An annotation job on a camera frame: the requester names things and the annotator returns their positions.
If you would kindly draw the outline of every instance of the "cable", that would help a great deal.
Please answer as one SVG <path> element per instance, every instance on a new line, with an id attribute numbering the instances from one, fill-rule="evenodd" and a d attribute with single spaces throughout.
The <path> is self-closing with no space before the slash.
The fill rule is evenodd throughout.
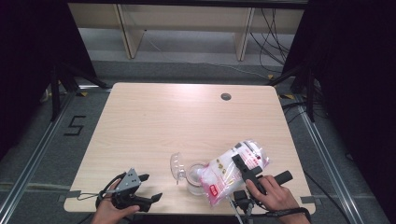
<path id="1" fill-rule="evenodd" d="M 259 41 L 257 41 L 256 37 L 254 37 L 253 33 L 250 33 L 250 35 L 251 35 L 251 37 L 253 37 L 254 41 L 256 41 L 257 45 L 259 45 L 260 48 L 261 48 L 261 50 L 260 50 L 260 56 L 262 56 L 262 52 L 265 51 L 265 53 L 267 53 L 268 56 L 270 56 L 272 59 L 274 59 L 274 61 L 276 61 L 277 63 L 280 63 L 280 64 L 282 64 L 282 65 L 284 64 L 284 63 L 283 63 L 282 61 L 280 61 L 276 56 L 274 56 L 274 54 L 272 54 L 270 51 L 268 51 L 268 49 L 266 49 L 266 48 L 264 47 L 265 42 L 264 42 L 264 44 L 262 45 L 262 44 L 259 43 Z"/>
<path id="2" fill-rule="evenodd" d="M 297 115 L 295 115 L 291 120 L 288 121 L 288 124 L 290 124 L 292 121 L 294 121 L 298 116 L 302 115 L 303 113 L 305 113 L 305 111 L 298 113 Z"/>
<path id="3" fill-rule="evenodd" d="M 90 195 L 90 196 L 85 197 L 85 198 L 79 198 L 79 196 L 85 195 L 85 194 Z M 80 193 L 80 194 L 78 195 L 78 197 L 77 197 L 77 200 L 83 201 L 83 200 L 87 200 L 87 199 L 90 199 L 90 198 L 93 198 L 93 197 L 97 197 L 98 195 L 99 195 L 99 194 L 97 194 L 97 193 Z"/>
<path id="4" fill-rule="evenodd" d="M 335 207 L 338 209 L 338 211 L 340 211 L 341 215 L 343 215 L 344 219 L 346 220 L 346 223 L 350 224 L 349 219 L 347 218 L 347 215 L 344 213 L 344 211 L 342 210 L 342 208 L 338 205 L 338 203 L 329 195 L 329 193 L 326 192 L 326 190 L 324 190 L 324 188 L 317 182 L 314 180 L 314 178 L 309 175 L 305 170 L 303 170 L 304 174 L 306 176 L 308 176 L 309 179 L 312 180 L 312 182 L 314 182 L 314 184 L 316 186 L 318 186 L 318 188 L 320 188 L 320 190 L 329 198 L 329 200 L 335 205 Z"/>
<path id="5" fill-rule="evenodd" d="M 176 63 L 192 63 L 192 62 L 187 62 L 187 61 L 183 61 L 183 60 L 175 60 L 175 59 L 169 58 L 168 56 L 166 56 L 166 55 L 163 53 L 163 51 L 162 51 L 159 47 L 157 47 L 154 43 L 152 43 L 148 38 L 146 38 L 146 39 L 147 39 L 147 41 L 150 43 L 150 45 L 151 45 L 152 47 L 154 47 L 156 50 L 158 50 L 158 51 L 161 53 L 161 55 L 162 55 L 165 59 L 167 59 L 167 60 L 169 60 L 169 61 L 172 61 L 172 62 L 176 62 Z M 218 63 L 192 63 L 192 64 L 209 64 L 209 65 L 214 65 L 214 66 L 219 66 L 219 67 L 231 68 L 231 69 L 233 69 L 233 70 L 235 70 L 235 71 L 238 71 L 238 72 L 241 72 L 241 73 L 256 75 L 256 76 L 263 77 L 263 78 L 269 80 L 268 77 L 265 77 L 265 76 L 263 76 L 263 75 L 261 75 L 261 74 L 254 73 L 254 72 L 244 71 L 244 70 L 241 70 L 241 69 L 232 67 L 232 66 L 230 66 L 230 65 L 218 64 Z"/>
<path id="6" fill-rule="evenodd" d="M 267 18 L 265 17 L 265 14 L 264 14 L 264 11 L 263 11 L 263 8 L 262 8 L 262 16 L 264 17 L 265 22 L 267 23 L 267 27 L 268 27 L 268 31 L 269 31 L 268 35 L 271 34 L 271 36 L 273 37 L 273 39 L 275 40 L 275 42 L 278 45 L 278 47 L 275 47 L 273 45 L 271 45 L 271 46 L 274 47 L 275 49 L 278 49 L 280 54 L 281 54 L 281 56 L 282 56 L 282 58 L 284 60 L 286 60 L 286 57 L 284 55 L 283 50 L 285 50 L 286 52 L 289 52 L 289 49 L 286 48 L 285 46 L 283 46 L 282 44 L 280 44 L 279 39 L 277 38 L 276 22 L 275 22 L 276 9 L 273 9 L 272 12 L 273 12 L 273 20 L 272 20 L 271 25 L 270 25 L 268 20 L 267 20 Z"/>

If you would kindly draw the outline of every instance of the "human hand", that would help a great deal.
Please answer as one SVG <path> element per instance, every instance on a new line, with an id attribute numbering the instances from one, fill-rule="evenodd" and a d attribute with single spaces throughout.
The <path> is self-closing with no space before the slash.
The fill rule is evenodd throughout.
<path id="1" fill-rule="evenodd" d="M 119 184 L 119 182 L 120 179 L 114 182 L 109 189 L 114 189 Z M 124 209 L 118 209 L 111 202 L 111 194 L 107 194 L 99 203 L 91 224 L 116 224 L 123 217 L 134 214 L 139 211 L 139 209 L 140 207 L 138 205 L 129 206 Z"/>
<path id="2" fill-rule="evenodd" d="M 260 184 L 265 188 L 267 194 L 262 194 L 251 180 L 247 180 L 247 189 L 251 195 L 262 202 L 269 211 L 278 211 L 291 208 L 298 208 L 300 205 L 294 199 L 290 190 L 277 184 L 273 176 L 267 175 L 259 179 Z M 283 223 L 309 223 L 304 214 L 293 214 L 280 217 Z"/>

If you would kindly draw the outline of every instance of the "black cable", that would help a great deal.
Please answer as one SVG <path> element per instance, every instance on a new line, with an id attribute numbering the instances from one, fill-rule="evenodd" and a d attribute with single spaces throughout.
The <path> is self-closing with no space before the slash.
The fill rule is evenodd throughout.
<path id="1" fill-rule="evenodd" d="M 259 45 L 259 47 L 261 48 L 260 55 L 262 55 L 262 51 L 265 51 L 265 53 L 267 53 L 268 56 L 270 56 L 272 59 L 274 59 L 277 63 L 280 63 L 280 64 L 282 64 L 282 65 L 284 64 L 284 63 L 283 63 L 282 61 L 280 61 L 277 57 L 275 57 L 274 54 L 272 54 L 270 51 L 268 51 L 268 49 L 264 48 L 264 47 L 262 46 L 262 44 L 260 44 L 259 41 L 257 41 L 256 37 L 254 37 L 253 33 L 250 33 L 250 35 L 253 37 L 253 39 L 254 39 L 254 41 L 257 43 L 257 45 Z"/>
<path id="2" fill-rule="evenodd" d="M 288 124 L 290 124 L 292 121 L 294 121 L 297 117 L 299 117 L 300 115 L 302 115 L 305 111 L 298 113 L 296 116 L 294 116 L 291 120 L 288 121 Z"/>
<path id="3" fill-rule="evenodd" d="M 350 224 L 349 219 L 347 218 L 347 215 L 344 213 L 343 209 L 340 207 L 340 205 L 338 205 L 338 203 L 329 195 L 329 193 L 327 193 L 326 190 L 324 190 L 324 188 L 317 182 L 314 180 L 314 178 L 309 175 L 305 170 L 303 170 L 304 174 L 306 176 L 308 176 L 309 179 L 312 180 L 312 182 L 314 182 L 314 184 L 316 186 L 318 186 L 318 188 L 320 188 L 320 190 L 329 198 L 329 200 L 335 205 L 335 207 L 338 209 L 338 211 L 340 211 L 341 215 L 343 215 L 344 219 L 346 220 L 346 223 Z"/>
<path id="4" fill-rule="evenodd" d="M 274 31 L 275 31 L 275 36 L 274 36 L 274 40 L 276 41 L 277 45 L 278 45 L 278 49 L 279 49 L 279 53 L 282 56 L 283 62 L 286 61 L 286 56 L 282 50 L 282 48 L 280 47 L 280 43 L 279 43 L 279 39 L 277 38 L 277 32 L 276 32 L 276 22 L 275 22 L 275 14 L 276 14 L 276 9 L 273 8 L 273 22 L 274 22 Z"/>
<path id="5" fill-rule="evenodd" d="M 267 27 L 268 27 L 268 30 L 269 30 L 269 33 L 268 34 L 271 34 L 271 36 L 273 37 L 273 39 L 275 40 L 275 42 L 277 43 L 277 45 L 278 45 L 278 48 L 277 47 L 275 47 L 275 46 L 273 46 L 275 49 L 279 49 L 279 50 L 285 50 L 287 53 L 289 53 L 289 49 L 288 48 L 286 48 L 285 46 L 283 46 L 282 44 L 280 44 L 280 42 L 279 42 L 279 39 L 277 38 L 277 34 L 276 35 L 274 35 L 274 32 L 272 31 L 272 25 L 274 25 L 274 27 L 276 27 L 276 23 L 275 23 L 275 14 L 276 14 L 276 11 L 275 10 L 273 10 L 273 21 L 271 22 L 271 25 L 269 24 L 269 22 L 268 22 L 268 20 L 267 20 L 267 18 L 265 17 L 265 14 L 264 14 L 264 11 L 263 11 L 263 9 L 262 9 L 262 16 L 264 17 L 264 19 L 265 19 L 265 22 L 267 23 Z"/>
<path id="6" fill-rule="evenodd" d="M 79 198 L 81 195 L 85 195 L 85 194 L 91 195 L 91 196 L 88 196 L 88 197 L 85 197 L 85 198 Z M 89 199 L 89 198 L 97 197 L 98 195 L 99 195 L 99 194 L 97 194 L 97 193 L 80 193 L 80 194 L 78 195 L 78 197 L 77 197 L 77 200 L 83 201 L 83 200 L 87 200 L 87 199 Z"/>

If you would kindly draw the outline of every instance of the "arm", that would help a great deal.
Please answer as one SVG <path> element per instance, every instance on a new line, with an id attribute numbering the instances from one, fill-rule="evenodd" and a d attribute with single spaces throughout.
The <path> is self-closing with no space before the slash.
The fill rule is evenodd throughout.
<path id="1" fill-rule="evenodd" d="M 261 194 L 250 180 L 247 180 L 247 189 L 252 196 L 260 200 L 269 211 L 285 210 L 300 206 L 294 199 L 290 190 L 279 186 L 273 176 L 267 175 L 260 178 L 259 181 L 267 191 L 266 195 Z M 284 224 L 309 223 L 304 214 L 288 215 L 280 217 L 279 220 Z"/>
<path id="2" fill-rule="evenodd" d="M 109 189 L 114 189 L 120 181 L 116 181 Z M 125 209 L 118 209 L 114 207 L 111 202 L 111 194 L 107 194 L 105 198 L 99 203 L 96 213 L 93 216 L 92 224 L 117 224 L 123 217 L 139 211 L 139 206 L 129 206 Z"/>

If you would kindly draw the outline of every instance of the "red label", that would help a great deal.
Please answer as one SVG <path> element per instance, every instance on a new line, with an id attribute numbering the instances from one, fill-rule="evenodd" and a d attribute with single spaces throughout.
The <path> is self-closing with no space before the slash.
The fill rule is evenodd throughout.
<path id="1" fill-rule="evenodd" d="M 218 195 L 218 191 L 216 190 L 216 186 L 211 185 L 209 188 L 210 188 L 210 192 L 212 193 L 213 196 Z"/>

